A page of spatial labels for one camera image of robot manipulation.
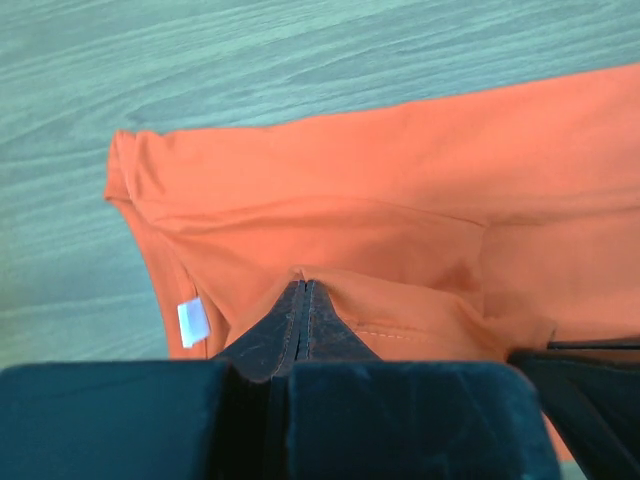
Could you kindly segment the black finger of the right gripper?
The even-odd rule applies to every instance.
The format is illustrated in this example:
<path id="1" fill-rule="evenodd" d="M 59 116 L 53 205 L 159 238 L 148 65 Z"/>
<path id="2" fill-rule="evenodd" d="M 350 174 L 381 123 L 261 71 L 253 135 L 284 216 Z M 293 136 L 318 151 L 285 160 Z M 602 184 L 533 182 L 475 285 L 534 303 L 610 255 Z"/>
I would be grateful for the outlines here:
<path id="1" fill-rule="evenodd" d="M 589 479 L 639 477 L 639 339 L 551 342 L 508 363 L 539 392 L 543 411 Z"/>

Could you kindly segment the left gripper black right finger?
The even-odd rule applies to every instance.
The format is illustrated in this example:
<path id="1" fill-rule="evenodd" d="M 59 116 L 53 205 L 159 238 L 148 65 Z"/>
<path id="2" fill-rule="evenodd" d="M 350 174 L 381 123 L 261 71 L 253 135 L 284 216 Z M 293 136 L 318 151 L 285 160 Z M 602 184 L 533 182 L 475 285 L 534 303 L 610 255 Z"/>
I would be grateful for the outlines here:
<path id="1" fill-rule="evenodd" d="M 385 362 L 306 285 L 288 380 L 291 479 L 557 479 L 531 383 L 491 362 Z"/>

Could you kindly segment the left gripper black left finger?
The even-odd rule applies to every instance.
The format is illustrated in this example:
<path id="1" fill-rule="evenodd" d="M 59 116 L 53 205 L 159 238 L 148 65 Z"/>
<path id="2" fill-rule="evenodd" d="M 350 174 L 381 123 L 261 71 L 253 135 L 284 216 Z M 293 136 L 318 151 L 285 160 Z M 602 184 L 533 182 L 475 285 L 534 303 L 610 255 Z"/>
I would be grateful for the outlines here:
<path id="1" fill-rule="evenodd" d="M 285 375 L 305 286 L 211 360 L 28 364 L 1 374 L 5 479 L 281 479 Z"/>

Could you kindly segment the orange polo shirt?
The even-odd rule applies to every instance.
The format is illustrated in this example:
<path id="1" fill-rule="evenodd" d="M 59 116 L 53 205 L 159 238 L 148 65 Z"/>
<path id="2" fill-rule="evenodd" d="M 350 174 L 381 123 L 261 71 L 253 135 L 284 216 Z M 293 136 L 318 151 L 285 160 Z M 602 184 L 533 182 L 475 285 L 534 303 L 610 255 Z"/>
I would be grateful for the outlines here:
<path id="1" fill-rule="evenodd" d="M 105 198 L 173 358 L 316 280 L 386 360 L 639 332 L 635 64 L 271 127 L 120 131 Z"/>

